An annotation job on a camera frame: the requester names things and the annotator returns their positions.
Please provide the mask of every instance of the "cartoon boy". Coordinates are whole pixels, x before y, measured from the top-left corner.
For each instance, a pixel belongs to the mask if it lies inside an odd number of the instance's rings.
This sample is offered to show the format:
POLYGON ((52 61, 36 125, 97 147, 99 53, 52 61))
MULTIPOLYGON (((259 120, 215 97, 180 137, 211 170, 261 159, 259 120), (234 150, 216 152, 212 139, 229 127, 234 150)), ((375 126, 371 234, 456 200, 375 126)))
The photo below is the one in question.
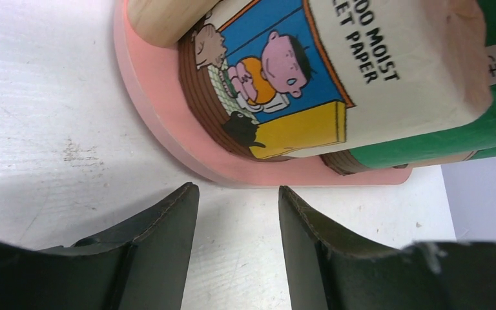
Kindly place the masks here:
POLYGON ((269 34, 261 59, 249 56, 227 69, 234 88, 252 106, 264 105, 276 93, 302 95, 302 88, 311 79, 313 69, 299 40, 277 31, 269 34))

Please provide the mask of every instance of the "beige cylindrical object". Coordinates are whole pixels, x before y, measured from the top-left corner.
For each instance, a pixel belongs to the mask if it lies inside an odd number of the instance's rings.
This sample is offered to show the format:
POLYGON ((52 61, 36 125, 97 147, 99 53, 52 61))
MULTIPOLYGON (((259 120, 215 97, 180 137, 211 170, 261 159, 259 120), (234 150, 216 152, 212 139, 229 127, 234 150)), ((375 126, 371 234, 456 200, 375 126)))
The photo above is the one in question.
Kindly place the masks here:
POLYGON ((169 47, 220 0, 129 0, 127 15, 147 43, 169 47))

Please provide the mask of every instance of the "pink plate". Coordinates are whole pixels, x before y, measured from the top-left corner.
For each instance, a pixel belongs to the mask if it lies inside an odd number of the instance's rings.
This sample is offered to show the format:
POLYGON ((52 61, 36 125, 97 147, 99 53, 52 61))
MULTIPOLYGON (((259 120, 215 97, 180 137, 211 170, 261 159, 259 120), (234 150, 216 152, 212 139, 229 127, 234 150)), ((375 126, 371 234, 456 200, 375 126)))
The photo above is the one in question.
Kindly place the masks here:
POLYGON ((178 51, 144 42, 126 16, 128 0, 118 0, 114 18, 117 59, 141 118, 173 156, 193 171, 228 186, 337 186, 404 183, 411 169, 385 169, 341 176, 318 156, 264 163, 221 148, 191 114, 181 90, 178 51))

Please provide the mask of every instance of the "white table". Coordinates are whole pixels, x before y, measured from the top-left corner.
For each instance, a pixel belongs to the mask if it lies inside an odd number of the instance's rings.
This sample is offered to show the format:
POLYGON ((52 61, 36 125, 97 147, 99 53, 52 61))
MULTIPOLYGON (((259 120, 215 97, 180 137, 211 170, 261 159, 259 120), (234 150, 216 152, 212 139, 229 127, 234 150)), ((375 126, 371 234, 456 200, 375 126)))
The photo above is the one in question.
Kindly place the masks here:
MULTIPOLYGON (((151 136, 115 62, 113 2, 0 0, 0 240, 71 245, 193 181, 182 309, 290 309, 277 189, 209 183, 151 136)), ((295 190, 386 245, 455 239, 440 167, 399 186, 295 190)))

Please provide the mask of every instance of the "cartoon black cat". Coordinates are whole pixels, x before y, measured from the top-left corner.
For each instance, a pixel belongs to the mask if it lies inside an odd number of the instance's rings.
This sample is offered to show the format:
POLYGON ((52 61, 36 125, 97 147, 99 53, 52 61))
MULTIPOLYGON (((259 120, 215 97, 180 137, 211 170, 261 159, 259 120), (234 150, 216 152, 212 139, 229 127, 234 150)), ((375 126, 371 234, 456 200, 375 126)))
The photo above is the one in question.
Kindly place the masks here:
POLYGON ((263 143, 255 141, 259 126, 241 112, 231 113, 231 118, 222 127, 225 133, 243 147, 265 147, 263 143))

